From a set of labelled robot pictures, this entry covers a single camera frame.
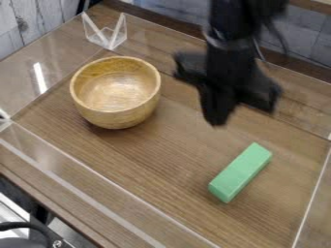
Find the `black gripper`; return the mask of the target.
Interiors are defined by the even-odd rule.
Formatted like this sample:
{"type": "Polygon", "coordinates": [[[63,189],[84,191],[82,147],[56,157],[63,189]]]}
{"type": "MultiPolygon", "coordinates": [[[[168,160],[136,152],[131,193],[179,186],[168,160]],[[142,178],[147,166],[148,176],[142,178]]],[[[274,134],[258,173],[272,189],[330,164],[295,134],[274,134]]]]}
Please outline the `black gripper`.
{"type": "Polygon", "coordinates": [[[206,34],[207,51],[178,52],[176,77],[198,86],[206,121],[224,126],[239,103],[274,113],[282,94],[279,84],[264,74],[255,61],[255,40],[227,40],[218,30],[206,34]]]}

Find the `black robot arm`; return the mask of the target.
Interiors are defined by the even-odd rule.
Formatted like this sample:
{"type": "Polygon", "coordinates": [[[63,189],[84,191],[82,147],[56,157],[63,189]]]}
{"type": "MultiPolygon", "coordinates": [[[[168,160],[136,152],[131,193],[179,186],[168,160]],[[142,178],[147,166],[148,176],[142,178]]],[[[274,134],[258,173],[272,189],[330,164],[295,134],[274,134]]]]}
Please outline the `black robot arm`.
{"type": "Polygon", "coordinates": [[[284,13],[288,0],[211,0],[203,52],[174,54],[175,77],[199,93],[207,123],[223,126],[244,104],[272,113],[282,88],[260,69],[256,36],[275,32],[272,18],[284,13]]]}

